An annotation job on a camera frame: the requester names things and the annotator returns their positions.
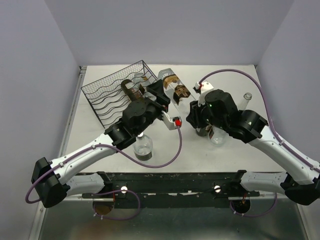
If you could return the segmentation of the clear square bottle black label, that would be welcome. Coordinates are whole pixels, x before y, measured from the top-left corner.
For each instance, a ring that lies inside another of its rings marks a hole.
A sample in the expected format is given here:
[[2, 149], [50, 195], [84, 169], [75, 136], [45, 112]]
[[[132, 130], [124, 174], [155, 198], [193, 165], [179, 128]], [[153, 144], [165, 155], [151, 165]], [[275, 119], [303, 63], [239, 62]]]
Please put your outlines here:
[[143, 73], [136, 73], [132, 79], [134, 87], [143, 95], [147, 87], [151, 84], [150, 80]]

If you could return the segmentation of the olive green wine bottle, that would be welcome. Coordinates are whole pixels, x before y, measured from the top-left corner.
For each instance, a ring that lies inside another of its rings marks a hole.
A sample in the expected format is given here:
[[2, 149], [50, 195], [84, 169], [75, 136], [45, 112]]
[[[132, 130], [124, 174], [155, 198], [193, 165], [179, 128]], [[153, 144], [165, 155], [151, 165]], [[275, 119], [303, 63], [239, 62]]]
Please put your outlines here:
[[121, 82], [120, 87], [131, 102], [142, 101], [144, 99], [145, 89], [139, 81], [125, 79]]

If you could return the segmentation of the square clear bottle dark cap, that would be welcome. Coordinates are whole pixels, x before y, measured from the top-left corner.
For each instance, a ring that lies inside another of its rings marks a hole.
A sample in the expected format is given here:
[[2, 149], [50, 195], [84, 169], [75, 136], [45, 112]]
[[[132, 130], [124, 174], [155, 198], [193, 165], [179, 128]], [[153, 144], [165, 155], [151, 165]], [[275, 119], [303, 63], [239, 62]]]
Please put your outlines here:
[[190, 103], [196, 98], [171, 68], [162, 69], [157, 78], [163, 81], [164, 93], [185, 119], [190, 113]]

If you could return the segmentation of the black wire wine rack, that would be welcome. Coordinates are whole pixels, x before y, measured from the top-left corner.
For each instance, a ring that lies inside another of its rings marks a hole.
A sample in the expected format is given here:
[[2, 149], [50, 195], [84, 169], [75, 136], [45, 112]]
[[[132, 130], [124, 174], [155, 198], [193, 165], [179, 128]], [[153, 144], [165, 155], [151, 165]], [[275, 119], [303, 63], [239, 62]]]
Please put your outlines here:
[[121, 89], [121, 82], [125, 79], [132, 81], [136, 73], [143, 73], [151, 84], [157, 81], [149, 66], [140, 60], [82, 86], [85, 98], [104, 129], [117, 122], [122, 117], [123, 110], [131, 103]]

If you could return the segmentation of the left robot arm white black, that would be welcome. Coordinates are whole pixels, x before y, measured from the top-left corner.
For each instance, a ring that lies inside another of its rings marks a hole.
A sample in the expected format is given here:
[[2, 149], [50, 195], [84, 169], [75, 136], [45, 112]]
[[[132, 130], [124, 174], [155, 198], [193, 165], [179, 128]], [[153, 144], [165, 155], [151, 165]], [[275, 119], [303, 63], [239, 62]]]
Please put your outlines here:
[[52, 160], [42, 157], [35, 162], [31, 188], [45, 208], [51, 208], [67, 197], [71, 191], [67, 183], [72, 177], [93, 163], [128, 148], [156, 119], [162, 119], [170, 104], [163, 81], [157, 80], [146, 89], [156, 97], [155, 100], [146, 97], [132, 101], [121, 118], [91, 143], [63, 157]]

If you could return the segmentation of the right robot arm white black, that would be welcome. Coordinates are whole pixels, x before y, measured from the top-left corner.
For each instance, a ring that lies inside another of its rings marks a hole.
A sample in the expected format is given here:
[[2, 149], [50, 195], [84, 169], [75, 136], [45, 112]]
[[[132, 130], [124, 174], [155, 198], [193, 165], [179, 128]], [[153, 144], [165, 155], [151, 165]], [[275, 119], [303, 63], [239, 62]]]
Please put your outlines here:
[[244, 171], [230, 183], [230, 191], [279, 193], [308, 206], [320, 197], [320, 163], [295, 150], [280, 139], [268, 121], [253, 110], [239, 110], [228, 92], [210, 90], [192, 101], [186, 117], [193, 128], [212, 125], [230, 137], [260, 150], [280, 165], [278, 173]]

